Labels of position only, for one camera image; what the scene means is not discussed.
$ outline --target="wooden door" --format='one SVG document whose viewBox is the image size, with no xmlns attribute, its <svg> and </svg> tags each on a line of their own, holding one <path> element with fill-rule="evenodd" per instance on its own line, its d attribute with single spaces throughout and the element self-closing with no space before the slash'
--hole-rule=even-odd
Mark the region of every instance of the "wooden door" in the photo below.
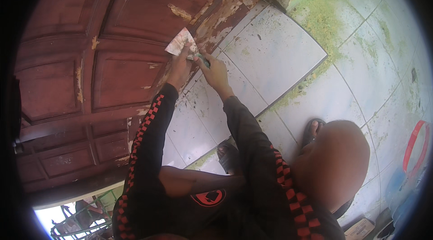
<svg viewBox="0 0 433 240">
<path fill-rule="evenodd" d="M 15 69 L 25 189 L 126 164 L 135 134 L 129 125 L 168 75 L 166 45 L 186 26 L 212 51 L 257 1 L 40 0 Z"/>
</svg>

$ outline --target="red logo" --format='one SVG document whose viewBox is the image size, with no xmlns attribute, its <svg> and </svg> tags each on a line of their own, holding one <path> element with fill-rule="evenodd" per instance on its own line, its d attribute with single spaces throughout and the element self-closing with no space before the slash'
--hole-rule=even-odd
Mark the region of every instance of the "red logo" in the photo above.
<svg viewBox="0 0 433 240">
<path fill-rule="evenodd" d="M 204 207 L 212 207 L 220 204 L 226 197 L 224 189 L 218 189 L 210 192 L 191 195 L 191 198 L 199 205 Z"/>
</svg>

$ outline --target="hand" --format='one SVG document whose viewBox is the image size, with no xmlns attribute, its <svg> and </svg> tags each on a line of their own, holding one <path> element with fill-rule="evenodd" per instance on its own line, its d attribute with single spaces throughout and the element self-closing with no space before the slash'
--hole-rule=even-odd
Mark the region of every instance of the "hand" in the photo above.
<svg viewBox="0 0 433 240">
<path fill-rule="evenodd" d="M 200 53 L 209 61 L 210 68 L 206 67 L 199 57 L 194 57 L 194 61 L 200 67 L 208 84 L 214 88 L 223 102 L 228 97 L 234 96 L 235 94 L 227 79 L 227 68 L 224 62 L 209 55 L 204 50 L 201 50 Z"/>
<path fill-rule="evenodd" d="M 191 71 L 192 62 L 186 58 L 190 46 L 189 42 L 185 43 L 179 56 L 173 56 L 173 60 L 171 61 L 171 70 L 167 83 L 173 85 L 177 91 L 186 82 Z"/>
</svg>

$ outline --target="cardboard box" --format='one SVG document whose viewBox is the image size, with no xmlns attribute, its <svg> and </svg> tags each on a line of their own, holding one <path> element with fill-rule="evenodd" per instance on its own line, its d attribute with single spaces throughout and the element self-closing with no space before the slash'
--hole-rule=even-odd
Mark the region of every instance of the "cardboard box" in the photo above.
<svg viewBox="0 0 433 240">
<path fill-rule="evenodd" d="M 374 228 L 375 226 L 368 219 L 363 218 L 344 232 L 344 235 L 346 240 L 362 240 Z"/>
</svg>

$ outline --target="putty knife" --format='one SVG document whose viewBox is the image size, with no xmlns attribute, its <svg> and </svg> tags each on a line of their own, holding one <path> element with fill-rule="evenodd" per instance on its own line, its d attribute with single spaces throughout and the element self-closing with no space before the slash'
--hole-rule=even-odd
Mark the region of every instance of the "putty knife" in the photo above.
<svg viewBox="0 0 433 240">
<path fill-rule="evenodd" d="M 165 48 L 165 51 L 175 56 L 179 56 L 186 42 L 191 43 L 190 50 L 188 51 L 187 59 L 193 60 L 194 57 L 197 56 L 200 59 L 202 59 L 206 67 L 209 68 L 210 67 L 209 61 L 205 59 L 202 54 L 200 54 L 197 45 L 195 44 L 194 38 L 192 37 L 191 33 L 187 30 L 187 28 L 182 28 L 182 30 L 176 35 L 174 39 L 171 40 L 171 42 Z"/>
</svg>

